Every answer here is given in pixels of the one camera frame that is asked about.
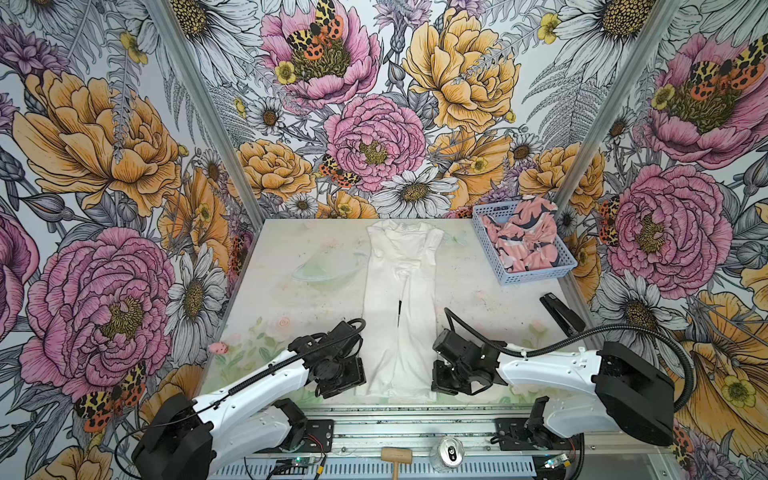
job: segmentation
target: robotic arm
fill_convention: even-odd
[[[578,433],[618,430],[653,445],[672,443],[674,412],[685,404],[693,389],[690,363],[679,346],[673,344],[677,347],[673,350],[681,356],[686,369],[686,388],[675,402],[670,378],[620,343],[605,342],[601,350],[579,347],[578,352],[556,351],[613,326],[587,330],[551,347],[531,350],[488,340],[451,310],[445,312],[451,329],[443,330],[432,348],[447,364],[435,361],[432,390],[476,395],[494,384],[535,383],[577,393],[562,399],[536,400],[526,422],[525,440],[543,449],[551,448],[555,439]],[[462,338],[453,329],[454,320],[483,344],[478,346]],[[655,332],[644,333],[659,339]],[[482,387],[472,391],[473,382]]]
[[[310,382],[323,398],[365,383],[359,347],[352,353],[362,346],[364,326],[355,319],[328,334],[297,338],[268,365],[229,386],[192,401],[182,394],[168,399],[131,456],[141,478],[204,480],[250,453],[295,449],[306,417],[290,400],[275,401]]]

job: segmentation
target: can lid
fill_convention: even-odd
[[[438,447],[438,454],[445,466],[456,468],[464,461],[464,445],[454,437],[443,437]]]

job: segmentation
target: laundry basket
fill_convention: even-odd
[[[488,232],[485,231],[485,226],[482,224],[480,216],[490,215],[496,223],[503,225],[515,212],[518,203],[519,200],[513,200],[509,202],[499,202],[497,204],[475,205],[472,208],[472,226],[475,228],[475,233],[480,240],[482,249],[485,251],[485,256],[488,258],[488,262],[491,263],[491,268],[496,274],[498,282],[501,285],[512,285],[513,283],[533,282],[545,278],[560,278],[566,276],[568,272],[573,270],[577,263],[574,256],[571,255],[571,252],[566,248],[563,240],[560,240],[560,237],[555,237],[554,239],[554,245],[558,248],[557,266],[517,273],[509,273],[502,266],[502,261],[498,258],[498,254],[495,251],[493,243],[491,243],[491,239],[488,238]]]

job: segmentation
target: table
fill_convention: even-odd
[[[223,328],[221,341],[229,349],[209,361],[201,392],[229,385],[265,365],[297,336],[327,332],[341,319],[361,316],[370,254],[366,227],[377,221],[267,220]],[[398,221],[423,221],[445,231],[436,255],[435,337],[448,326],[442,311],[447,306],[491,339],[538,348],[565,338],[539,302],[550,292],[567,302],[557,280],[500,286],[471,220]],[[322,399],[314,396],[314,389],[312,384],[290,398],[299,406],[399,403],[355,396],[353,389]],[[528,405],[541,395],[568,393],[540,386],[493,386],[476,396],[438,394],[436,404]]]

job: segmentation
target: plastic basket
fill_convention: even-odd
[[[517,273],[509,273],[502,266],[502,261],[498,258],[498,254],[496,254],[491,239],[488,238],[488,233],[485,231],[485,226],[482,224],[480,216],[490,215],[496,223],[502,225],[506,223],[509,217],[515,212],[515,208],[518,206],[519,201],[520,200],[514,200],[510,202],[499,202],[497,204],[475,205],[472,208],[472,226],[475,228],[475,233],[480,240],[482,249],[485,251],[485,256],[488,258],[488,262],[491,263],[491,268],[496,274],[498,282],[501,285],[511,285],[513,283],[534,282],[545,278],[561,278],[566,276],[568,272],[576,267],[577,263],[574,256],[571,255],[571,252],[566,248],[563,240],[560,240],[560,237],[555,237],[554,239],[554,245],[558,248],[557,266]]]

